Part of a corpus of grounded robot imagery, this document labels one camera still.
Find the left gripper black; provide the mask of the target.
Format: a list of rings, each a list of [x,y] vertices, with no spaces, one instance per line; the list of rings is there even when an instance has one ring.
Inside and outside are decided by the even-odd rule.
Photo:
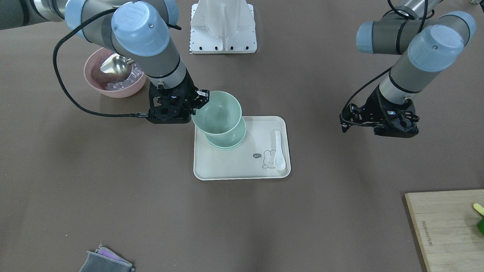
[[[349,98],[348,112],[343,112],[339,115],[343,133],[348,131],[351,126],[381,127],[382,111],[380,110],[379,101],[382,97],[394,104],[401,105],[405,101],[405,95],[401,95],[401,91],[393,85],[378,85],[363,106],[358,107],[355,104],[351,104],[352,98],[362,89],[363,87]]]

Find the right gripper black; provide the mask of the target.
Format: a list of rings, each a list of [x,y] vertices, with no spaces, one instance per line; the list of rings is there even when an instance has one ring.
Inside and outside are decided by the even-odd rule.
[[[209,102],[209,90],[200,90],[195,86],[189,72],[184,72],[183,79],[169,87],[166,78],[150,83],[150,114],[195,114]]]

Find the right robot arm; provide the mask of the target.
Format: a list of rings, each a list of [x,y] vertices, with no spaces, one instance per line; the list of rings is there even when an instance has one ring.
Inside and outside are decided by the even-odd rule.
[[[194,114],[209,92],[192,82],[169,29],[178,29],[174,0],[2,0],[1,29],[64,21],[84,40],[133,59],[160,91],[162,114]]]

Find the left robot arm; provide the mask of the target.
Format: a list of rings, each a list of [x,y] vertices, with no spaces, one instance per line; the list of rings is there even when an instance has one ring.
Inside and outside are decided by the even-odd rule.
[[[403,0],[379,21],[361,24],[358,50],[399,55],[361,107],[346,102],[339,116],[342,132],[372,127],[374,134],[411,138],[419,132],[413,98],[462,53],[476,31],[467,12],[453,11],[432,20],[438,0]]]

